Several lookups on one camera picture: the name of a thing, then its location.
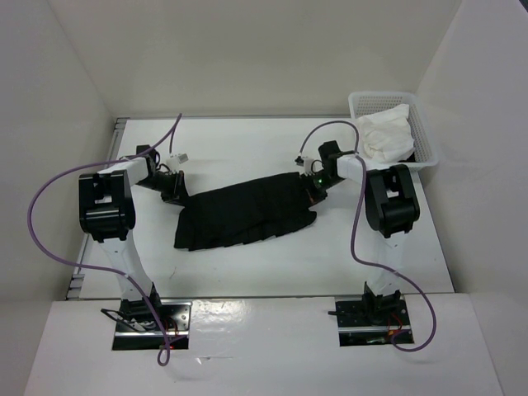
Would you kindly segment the black skirt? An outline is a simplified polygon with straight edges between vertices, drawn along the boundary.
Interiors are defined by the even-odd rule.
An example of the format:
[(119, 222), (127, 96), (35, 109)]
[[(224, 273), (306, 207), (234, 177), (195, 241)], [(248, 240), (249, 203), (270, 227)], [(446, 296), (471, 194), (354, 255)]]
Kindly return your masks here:
[(191, 196), (179, 214), (174, 248), (226, 248), (280, 237), (315, 222), (300, 174), (287, 172)]

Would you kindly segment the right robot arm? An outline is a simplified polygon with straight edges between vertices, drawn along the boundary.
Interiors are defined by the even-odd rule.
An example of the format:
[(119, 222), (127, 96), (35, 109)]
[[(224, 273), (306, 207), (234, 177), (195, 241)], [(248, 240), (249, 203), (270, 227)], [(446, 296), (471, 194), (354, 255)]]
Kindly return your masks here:
[(379, 325), (399, 307), (403, 247), (420, 217), (410, 170), (402, 164), (388, 166), (364, 159), (352, 150), (342, 151), (335, 140), (323, 143), (318, 151), (319, 160), (301, 155), (295, 159), (304, 169), (301, 179), (313, 201), (321, 202), (329, 188), (346, 179), (358, 182), (361, 208), (356, 214), (364, 215), (375, 232), (360, 308), (337, 309), (336, 314), (361, 316), (368, 324)]

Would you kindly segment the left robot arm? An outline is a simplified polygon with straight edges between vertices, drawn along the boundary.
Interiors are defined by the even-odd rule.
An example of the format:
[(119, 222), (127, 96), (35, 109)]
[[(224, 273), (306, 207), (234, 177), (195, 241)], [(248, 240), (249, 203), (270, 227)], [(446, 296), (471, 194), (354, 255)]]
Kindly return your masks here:
[(158, 292), (135, 246), (136, 212), (132, 187), (156, 191), (163, 202), (183, 205), (189, 194), (180, 162), (186, 160), (187, 157), (177, 158), (174, 164), (161, 165), (155, 148), (140, 145), (135, 155), (78, 178), (80, 226), (99, 243), (118, 276), (119, 315), (128, 327), (136, 322), (152, 330), (164, 319)]

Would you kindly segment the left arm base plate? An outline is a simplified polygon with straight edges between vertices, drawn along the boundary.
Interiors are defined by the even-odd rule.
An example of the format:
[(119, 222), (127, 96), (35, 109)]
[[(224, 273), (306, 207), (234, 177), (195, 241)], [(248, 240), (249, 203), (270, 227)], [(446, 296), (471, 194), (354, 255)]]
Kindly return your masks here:
[[(186, 350), (189, 346), (192, 302), (162, 299), (158, 316), (169, 338), (171, 350)], [(164, 346), (162, 331), (152, 313), (142, 302), (138, 313), (132, 313), (125, 301), (118, 309), (102, 309), (115, 322), (113, 351), (159, 350)]]

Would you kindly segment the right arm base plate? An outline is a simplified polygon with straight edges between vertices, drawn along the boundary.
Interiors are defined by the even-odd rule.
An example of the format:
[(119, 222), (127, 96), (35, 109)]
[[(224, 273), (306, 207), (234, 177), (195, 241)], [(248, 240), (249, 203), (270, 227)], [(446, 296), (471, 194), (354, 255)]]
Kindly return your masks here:
[(375, 313), (368, 312), (361, 297), (336, 299), (328, 315), (337, 320), (341, 347), (390, 345), (393, 336), (397, 344), (413, 344), (413, 330), (407, 305), (401, 298), (397, 305)]

